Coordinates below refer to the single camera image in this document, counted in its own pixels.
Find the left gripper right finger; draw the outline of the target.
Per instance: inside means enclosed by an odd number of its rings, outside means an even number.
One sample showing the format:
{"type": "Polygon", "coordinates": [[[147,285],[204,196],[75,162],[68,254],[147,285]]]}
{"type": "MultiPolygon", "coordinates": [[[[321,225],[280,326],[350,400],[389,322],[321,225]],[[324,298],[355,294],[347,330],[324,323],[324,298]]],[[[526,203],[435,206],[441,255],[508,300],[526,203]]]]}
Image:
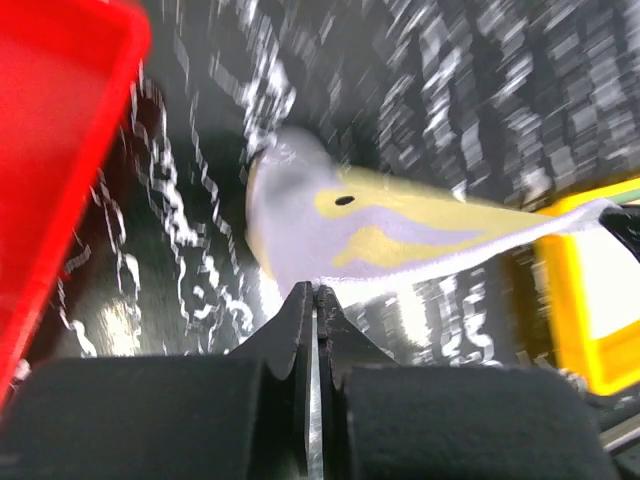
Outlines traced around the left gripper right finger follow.
{"type": "Polygon", "coordinates": [[[315,296],[328,479],[614,479],[591,412],[543,368],[401,366],[315,296]]]}

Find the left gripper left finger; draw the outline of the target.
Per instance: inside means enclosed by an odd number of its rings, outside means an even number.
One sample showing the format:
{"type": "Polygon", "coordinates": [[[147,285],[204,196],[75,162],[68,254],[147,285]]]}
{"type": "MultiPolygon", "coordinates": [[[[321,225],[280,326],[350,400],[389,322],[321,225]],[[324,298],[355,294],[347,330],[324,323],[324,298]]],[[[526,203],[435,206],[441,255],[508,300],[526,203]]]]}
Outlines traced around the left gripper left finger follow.
{"type": "Polygon", "coordinates": [[[313,288],[226,355],[46,363],[1,418],[5,479],[300,479],[313,288]]]}

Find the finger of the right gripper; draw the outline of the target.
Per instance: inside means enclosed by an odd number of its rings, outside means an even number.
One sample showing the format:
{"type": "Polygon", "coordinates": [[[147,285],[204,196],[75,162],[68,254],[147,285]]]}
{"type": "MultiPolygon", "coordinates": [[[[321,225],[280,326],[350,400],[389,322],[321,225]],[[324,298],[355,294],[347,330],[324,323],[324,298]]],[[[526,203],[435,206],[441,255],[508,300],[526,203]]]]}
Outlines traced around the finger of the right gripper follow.
{"type": "Polygon", "coordinates": [[[638,205],[607,207],[599,223],[640,260],[640,210],[638,205]]]}

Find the grey yellow frog towel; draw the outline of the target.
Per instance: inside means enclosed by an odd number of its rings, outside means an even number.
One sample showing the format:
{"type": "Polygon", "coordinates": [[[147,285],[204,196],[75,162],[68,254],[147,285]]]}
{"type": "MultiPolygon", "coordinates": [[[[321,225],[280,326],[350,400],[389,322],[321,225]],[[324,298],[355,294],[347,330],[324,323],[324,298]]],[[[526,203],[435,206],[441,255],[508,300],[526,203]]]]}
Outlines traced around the grey yellow frog towel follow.
{"type": "Polygon", "coordinates": [[[310,281],[370,295],[471,269],[553,234],[597,225],[596,199],[559,216],[528,213],[378,172],[339,166],[301,129],[283,129],[250,169],[247,241],[287,293],[310,281]]]}

